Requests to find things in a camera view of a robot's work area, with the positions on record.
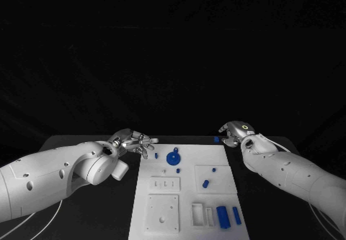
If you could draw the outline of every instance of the blue object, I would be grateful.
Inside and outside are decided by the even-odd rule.
[[[239,213],[237,213],[236,206],[232,207],[232,212],[233,212],[236,224],[240,225],[242,221],[240,221],[240,218],[239,218]]]
[[[209,184],[209,181],[204,180],[204,181],[203,181],[203,188],[204,188],[204,189],[207,188],[207,184]]]
[[[227,210],[224,206],[217,206],[217,221],[219,221],[219,226],[221,229],[229,229],[230,228],[230,223],[229,223],[229,215],[227,215]]]
[[[178,149],[174,147],[172,152],[167,154],[167,164],[174,166],[180,163]]]

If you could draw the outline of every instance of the table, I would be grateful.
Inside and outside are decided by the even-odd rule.
[[[227,147],[213,136],[149,136],[159,144],[223,145],[232,169],[237,199],[252,240],[260,239],[331,239],[311,213],[307,202],[279,190],[260,176],[247,170],[242,161],[239,146]],[[38,151],[76,145],[87,141],[105,141],[109,135],[54,135]],[[268,139],[298,154],[285,137]],[[59,213],[36,240],[126,240],[131,225],[136,177],[139,169],[136,153],[128,152],[119,159],[129,169],[121,181],[110,176],[98,185],[80,187],[61,201]],[[59,207],[54,205],[38,211],[4,240],[28,240],[43,229]],[[0,223],[0,236],[28,217],[23,216]]]

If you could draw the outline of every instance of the black backdrop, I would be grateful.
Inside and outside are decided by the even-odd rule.
[[[51,135],[217,135],[232,120],[344,171],[341,1],[11,1],[1,165]]]

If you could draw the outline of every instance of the small blue part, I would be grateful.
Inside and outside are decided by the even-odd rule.
[[[172,152],[167,154],[167,164],[174,166],[180,163],[178,149],[174,147]]]
[[[237,213],[236,206],[232,207],[232,212],[233,212],[233,217],[234,217],[236,224],[240,225],[242,221],[240,221],[240,218],[239,218],[239,213]]]
[[[224,206],[217,206],[217,221],[219,221],[219,226],[221,229],[229,229],[230,228],[230,223],[229,223],[229,215],[227,215],[227,210]]]
[[[204,181],[203,181],[203,188],[204,188],[204,189],[207,188],[207,184],[209,184],[209,181],[204,180]]]

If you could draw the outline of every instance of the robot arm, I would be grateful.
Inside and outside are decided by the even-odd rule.
[[[307,201],[332,220],[346,238],[346,180],[325,172],[315,164],[291,152],[278,151],[272,142],[255,134],[240,121],[226,123],[229,147],[240,143],[242,160],[247,169],[285,192]]]
[[[0,168],[0,223],[43,210],[87,184],[110,175],[118,181],[128,165],[118,159],[126,150],[147,159],[158,142],[128,128],[108,141],[83,142],[21,157]]]

